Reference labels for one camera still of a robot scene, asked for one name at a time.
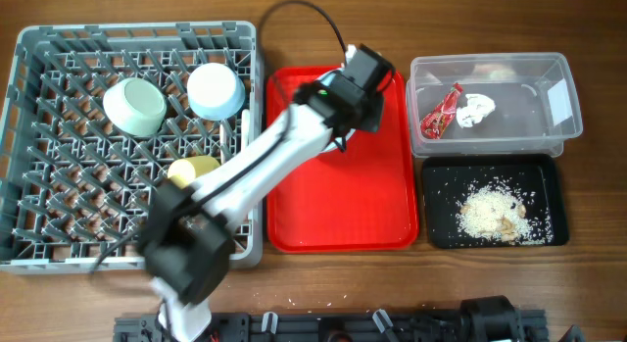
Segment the small green plate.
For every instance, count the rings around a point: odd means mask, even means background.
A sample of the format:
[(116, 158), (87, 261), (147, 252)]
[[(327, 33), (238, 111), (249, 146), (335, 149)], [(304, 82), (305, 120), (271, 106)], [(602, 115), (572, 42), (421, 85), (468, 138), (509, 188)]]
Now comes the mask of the small green plate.
[(137, 77), (126, 78), (109, 88), (104, 94), (103, 107), (115, 127), (141, 137), (156, 134), (167, 111), (161, 90)]

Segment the large light blue plate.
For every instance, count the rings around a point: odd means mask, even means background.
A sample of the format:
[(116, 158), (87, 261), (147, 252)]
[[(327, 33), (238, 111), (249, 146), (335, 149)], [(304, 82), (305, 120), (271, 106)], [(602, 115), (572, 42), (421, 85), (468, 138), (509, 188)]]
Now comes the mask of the large light blue plate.
[[(317, 81), (319, 81), (324, 86), (329, 86), (334, 78), (334, 75), (341, 73), (342, 71), (343, 71), (343, 68), (331, 70), (327, 73), (320, 75), (317, 78)], [(355, 133), (355, 130), (352, 128), (346, 135), (341, 136), (341, 137), (336, 137), (326, 146), (326, 148), (323, 150), (323, 153), (329, 153), (335, 150), (338, 150), (340, 152), (345, 152), (347, 148), (347, 142), (352, 138), (354, 133)]]

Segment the white tissue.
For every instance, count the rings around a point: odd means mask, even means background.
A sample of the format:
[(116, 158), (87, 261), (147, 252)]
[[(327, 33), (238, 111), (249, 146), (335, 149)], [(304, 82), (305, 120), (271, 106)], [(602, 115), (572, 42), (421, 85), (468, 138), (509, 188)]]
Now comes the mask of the white tissue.
[(496, 103), (483, 94), (466, 94), (466, 104), (457, 108), (456, 120), (460, 127), (470, 128), (482, 122), (496, 110)]

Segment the grey dishwasher rack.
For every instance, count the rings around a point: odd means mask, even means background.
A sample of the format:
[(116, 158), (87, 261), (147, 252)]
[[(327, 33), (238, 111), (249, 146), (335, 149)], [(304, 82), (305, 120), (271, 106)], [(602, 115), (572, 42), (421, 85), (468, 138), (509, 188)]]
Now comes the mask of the grey dishwasher rack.
[[(221, 121), (190, 109), (186, 82), (221, 63), (243, 81), (242, 109)], [(158, 132), (118, 130), (105, 92), (137, 77), (156, 85), (167, 111)], [(243, 21), (34, 25), (18, 36), (1, 117), (1, 268), (15, 274), (80, 273), (104, 250), (106, 269), (139, 269), (131, 243), (117, 246), (146, 217), (155, 186), (183, 158), (220, 161), (240, 150), (241, 112), (249, 143), (261, 131), (263, 70), (255, 27)]]

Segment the light blue bowl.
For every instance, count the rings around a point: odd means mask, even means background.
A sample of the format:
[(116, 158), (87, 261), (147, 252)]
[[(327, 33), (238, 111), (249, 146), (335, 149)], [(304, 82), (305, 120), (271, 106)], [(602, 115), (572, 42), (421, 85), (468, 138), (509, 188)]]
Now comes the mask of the light blue bowl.
[(187, 99), (200, 118), (221, 121), (234, 116), (244, 105), (246, 90), (240, 77), (227, 65), (207, 63), (187, 80)]

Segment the yellow plastic cup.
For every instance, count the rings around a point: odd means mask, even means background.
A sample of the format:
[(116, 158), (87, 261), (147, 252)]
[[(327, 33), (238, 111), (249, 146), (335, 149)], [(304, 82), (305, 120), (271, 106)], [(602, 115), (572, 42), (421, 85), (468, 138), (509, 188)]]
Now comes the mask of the yellow plastic cup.
[(220, 162), (212, 156), (195, 156), (178, 159), (168, 168), (168, 179), (179, 188), (185, 188), (196, 178), (214, 171)]

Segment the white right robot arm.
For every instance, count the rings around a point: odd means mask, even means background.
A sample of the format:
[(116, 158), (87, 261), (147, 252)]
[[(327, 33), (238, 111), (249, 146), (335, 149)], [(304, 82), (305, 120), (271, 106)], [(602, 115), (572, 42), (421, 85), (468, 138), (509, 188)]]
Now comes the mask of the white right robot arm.
[(464, 300), (459, 312), (457, 341), (550, 341), (545, 311), (516, 308), (505, 296)]

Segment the white plastic fork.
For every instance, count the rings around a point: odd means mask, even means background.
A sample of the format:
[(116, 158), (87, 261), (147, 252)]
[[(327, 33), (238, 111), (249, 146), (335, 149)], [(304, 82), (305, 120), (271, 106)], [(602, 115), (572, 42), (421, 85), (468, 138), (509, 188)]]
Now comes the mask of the white plastic fork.
[(228, 135), (226, 132), (226, 128), (223, 124), (219, 126), (219, 152), (220, 152), (220, 162), (222, 164), (226, 163), (229, 158), (229, 144), (228, 144)]

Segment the white plastic spoon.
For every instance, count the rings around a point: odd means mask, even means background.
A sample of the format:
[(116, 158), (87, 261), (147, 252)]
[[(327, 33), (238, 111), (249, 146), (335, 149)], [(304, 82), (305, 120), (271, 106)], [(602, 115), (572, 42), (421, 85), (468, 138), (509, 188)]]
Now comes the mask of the white plastic spoon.
[(249, 144), (251, 116), (248, 109), (243, 109), (241, 112), (241, 137), (240, 137), (240, 150), (243, 151)]

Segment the red plastic tray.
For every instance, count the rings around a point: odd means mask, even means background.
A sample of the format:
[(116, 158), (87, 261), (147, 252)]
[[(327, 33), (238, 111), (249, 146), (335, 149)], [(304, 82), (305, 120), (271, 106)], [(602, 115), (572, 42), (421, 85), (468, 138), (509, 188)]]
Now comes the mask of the red plastic tray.
[(357, 131), (347, 148), (299, 166), (266, 197), (266, 231), (287, 253), (396, 250), (419, 231), (405, 82), (384, 93), (375, 133)]

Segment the red snack wrapper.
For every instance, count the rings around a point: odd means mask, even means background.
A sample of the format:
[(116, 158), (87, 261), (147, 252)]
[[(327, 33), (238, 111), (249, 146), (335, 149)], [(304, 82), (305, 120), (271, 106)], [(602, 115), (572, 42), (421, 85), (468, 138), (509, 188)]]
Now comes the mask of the red snack wrapper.
[(457, 114), (458, 98), (463, 92), (456, 82), (445, 98), (420, 122), (420, 130), (427, 139), (440, 139)]

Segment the food scraps rice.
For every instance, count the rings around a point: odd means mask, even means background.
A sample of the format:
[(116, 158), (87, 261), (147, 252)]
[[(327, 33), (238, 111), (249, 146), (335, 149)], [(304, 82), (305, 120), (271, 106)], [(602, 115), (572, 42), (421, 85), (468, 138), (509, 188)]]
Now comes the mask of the food scraps rice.
[(544, 245), (555, 238), (546, 200), (494, 177), (480, 185), (472, 180), (456, 200), (458, 232), (486, 244)]

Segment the clear plastic bin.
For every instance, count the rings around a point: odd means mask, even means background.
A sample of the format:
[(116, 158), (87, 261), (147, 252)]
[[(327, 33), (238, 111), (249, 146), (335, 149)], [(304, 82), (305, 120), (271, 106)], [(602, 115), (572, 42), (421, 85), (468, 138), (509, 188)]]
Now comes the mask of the clear plastic bin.
[[(458, 84), (460, 113), (475, 95), (495, 102), (481, 122), (463, 127), (458, 115), (439, 139), (420, 130), (427, 114)], [(444, 155), (545, 153), (583, 132), (573, 75), (564, 55), (484, 53), (417, 57), (406, 87), (411, 149), (417, 158)]]

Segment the black plastic tray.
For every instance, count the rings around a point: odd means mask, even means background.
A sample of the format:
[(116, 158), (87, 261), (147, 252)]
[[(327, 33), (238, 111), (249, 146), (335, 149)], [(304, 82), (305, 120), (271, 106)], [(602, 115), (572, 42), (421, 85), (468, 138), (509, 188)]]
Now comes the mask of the black plastic tray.
[(536, 190), (547, 201), (555, 238), (550, 244), (531, 246), (561, 246), (570, 239), (559, 172), (548, 155), (432, 157), (423, 163), (421, 177), (428, 239), (438, 248), (525, 246), (481, 243), (458, 232), (456, 200), (472, 180), (485, 185), (494, 177)]

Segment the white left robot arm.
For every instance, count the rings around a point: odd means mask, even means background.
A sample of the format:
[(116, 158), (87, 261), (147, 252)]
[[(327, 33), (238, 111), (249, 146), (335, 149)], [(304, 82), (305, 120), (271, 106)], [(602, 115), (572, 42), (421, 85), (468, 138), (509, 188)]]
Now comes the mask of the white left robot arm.
[(351, 130), (375, 132), (393, 65), (362, 45), (342, 68), (301, 84), (283, 112), (225, 165), (185, 187), (157, 188), (137, 250), (163, 303), (158, 318), (173, 341), (194, 341), (209, 327), (208, 298), (235, 251), (232, 231), (289, 173)]

